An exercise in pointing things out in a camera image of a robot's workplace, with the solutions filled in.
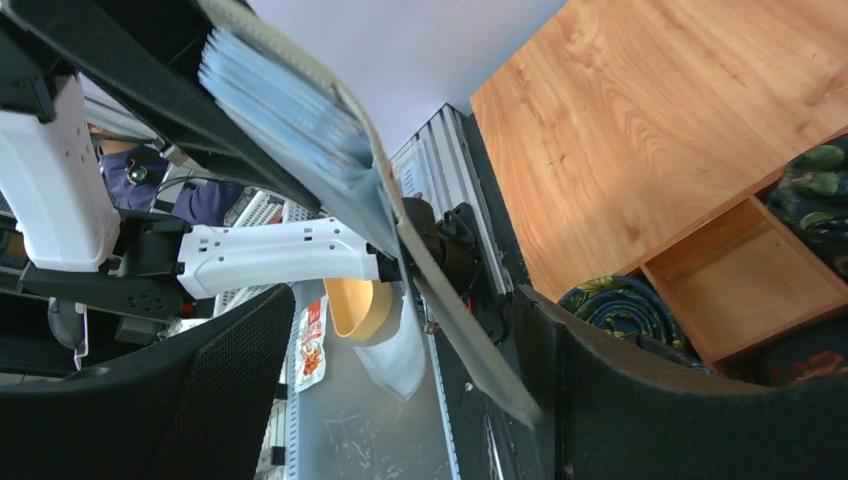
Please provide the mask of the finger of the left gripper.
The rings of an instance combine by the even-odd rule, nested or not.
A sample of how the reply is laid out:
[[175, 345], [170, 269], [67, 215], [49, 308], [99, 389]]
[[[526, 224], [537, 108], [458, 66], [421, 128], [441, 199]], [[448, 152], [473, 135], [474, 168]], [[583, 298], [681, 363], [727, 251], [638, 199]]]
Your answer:
[[319, 210], [200, 85], [213, 26], [198, 2], [8, 1], [4, 11], [203, 169]]

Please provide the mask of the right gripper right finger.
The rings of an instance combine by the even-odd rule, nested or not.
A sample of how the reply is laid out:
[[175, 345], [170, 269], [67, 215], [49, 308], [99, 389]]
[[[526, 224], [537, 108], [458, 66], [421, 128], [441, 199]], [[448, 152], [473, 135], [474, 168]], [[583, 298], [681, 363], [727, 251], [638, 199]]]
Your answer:
[[546, 477], [846, 477], [845, 376], [761, 387], [663, 359], [526, 285], [513, 307]]

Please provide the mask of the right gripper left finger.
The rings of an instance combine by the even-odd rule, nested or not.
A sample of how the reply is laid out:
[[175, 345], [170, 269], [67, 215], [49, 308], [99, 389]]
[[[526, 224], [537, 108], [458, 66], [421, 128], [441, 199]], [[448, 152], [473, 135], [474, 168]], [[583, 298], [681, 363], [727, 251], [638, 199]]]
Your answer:
[[295, 314], [281, 284], [141, 350], [1, 390], [5, 479], [250, 479]]

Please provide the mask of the grey card holder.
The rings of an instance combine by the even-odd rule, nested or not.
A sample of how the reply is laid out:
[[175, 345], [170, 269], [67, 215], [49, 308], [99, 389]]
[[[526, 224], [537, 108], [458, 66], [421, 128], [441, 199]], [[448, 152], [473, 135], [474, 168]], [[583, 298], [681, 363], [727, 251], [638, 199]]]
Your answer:
[[423, 235], [361, 103], [328, 68], [235, 1], [204, 1], [213, 23], [199, 79], [257, 146], [249, 156], [292, 199], [321, 208], [399, 261], [476, 386], [528, 427], [542, 411], [466, 309]]

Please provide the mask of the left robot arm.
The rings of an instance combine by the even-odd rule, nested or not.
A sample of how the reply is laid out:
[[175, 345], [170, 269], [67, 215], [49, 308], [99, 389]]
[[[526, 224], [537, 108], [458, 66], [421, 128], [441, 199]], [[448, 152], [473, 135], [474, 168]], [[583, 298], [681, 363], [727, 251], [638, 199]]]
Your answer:
[[[316, 218], [234, 228], [115, 205], [83, 78], [150, 130], [111, 131], [129, 148], [126, 181], [162, 187], [147, 166], [174, 146], [206, 179]], [[243, 287], [400, 281], [452, 341], [486, 339], [430, 206], [401, 193], [362, 104], [241, 1], [3, 2], [1, 192], [29, 258], [23, 284], [44, 296], [168, 320]]]

